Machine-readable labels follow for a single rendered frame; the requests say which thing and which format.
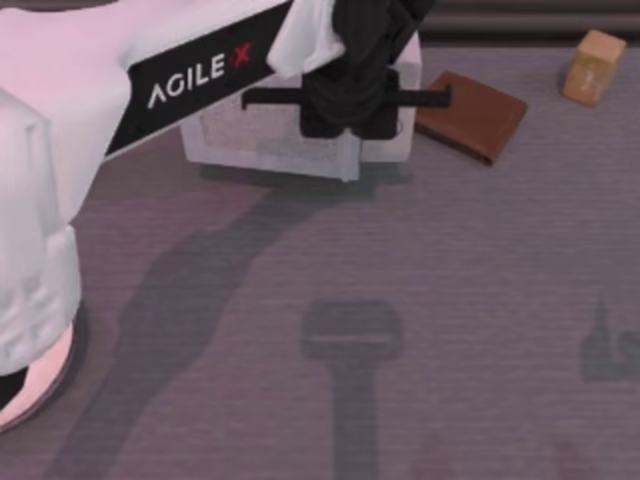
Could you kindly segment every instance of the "brown square object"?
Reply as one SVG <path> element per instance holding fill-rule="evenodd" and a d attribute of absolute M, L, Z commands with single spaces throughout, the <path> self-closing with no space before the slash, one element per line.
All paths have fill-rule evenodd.
<path fill-rule="evenodd" d="M 494 165 L 527 112 L 527 104 L 457 73 L 444 71 L 428 89 L 451 85 L 449 108 L 420 107 L 416 131 Z"/>
<path fill-rule="evenodd" d="M 620 38 L 590 30 L 576 47 L 562 94 L 595 107 L 611 85 L 626 46 Z"/>

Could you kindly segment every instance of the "orange block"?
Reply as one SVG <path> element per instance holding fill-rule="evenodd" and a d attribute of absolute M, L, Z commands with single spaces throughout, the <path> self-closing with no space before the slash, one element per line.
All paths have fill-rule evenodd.
<path fill-rule="evenodd" d="M 582 105 L 595 107 L 613 81 L 626 46 L 624 40 L 590 30 L 576 48 L 563 95 Z"/>

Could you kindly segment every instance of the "table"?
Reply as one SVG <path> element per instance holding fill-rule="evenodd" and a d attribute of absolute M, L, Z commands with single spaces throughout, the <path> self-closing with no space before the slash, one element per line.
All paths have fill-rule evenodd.
<path fill-rule="evenodd" d="M 341 478 L 331 377 L 300 346 L 323 299 L 402 320 L 360 452 L 380 479 L 639 477 L 635 382 L 584 381 L 581 345 L 598 321 L 640 331 L 640 52 L 595 110 L 558 94 L 570 50 L 423 55 L 425 82 L 529 103 L 496 167 L 416 137 L 356 185 L 200 171 L 172 131 L 102 168 L 75 222 L 86 348 L 0 438 L 3 477 Z"/>

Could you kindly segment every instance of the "brown leather wallet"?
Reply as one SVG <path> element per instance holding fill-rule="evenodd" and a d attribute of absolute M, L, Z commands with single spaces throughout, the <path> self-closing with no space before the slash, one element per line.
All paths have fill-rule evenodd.
<path fill-rule="evenodd" d="M 527 104 L 471 78 L 443 72 L 429 90 L 451 85 L 449 108 L 420 107 L 417 132 L 494 165 L 527 112 Z"/>

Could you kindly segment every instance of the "white robot link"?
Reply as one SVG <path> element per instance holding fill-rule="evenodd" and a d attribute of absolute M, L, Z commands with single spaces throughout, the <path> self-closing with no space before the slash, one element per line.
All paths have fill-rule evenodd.
<path fill-rule="evenodd" d="M 355 180 L 362 145 L 378 145 L 384 161 L 384 145 L 398 142 L 399 110 L 450 102 L 449 90 L 402 90 L 394 68 L 411 42 L 417 50 L 434 3 L 120 0 L 1 10 L 0 431 L 41 405 L 68 363 L 81 299 L 70 222 L 102 163 L 237 94 L 243 107 L 297 105 L 304 137 L 348 138 L 359 153 L 335 176 Z M 252 88 L 273 73 L 301 76 L 300 88 Z M 408 151 L 410 138 L 402 142 Z"/>

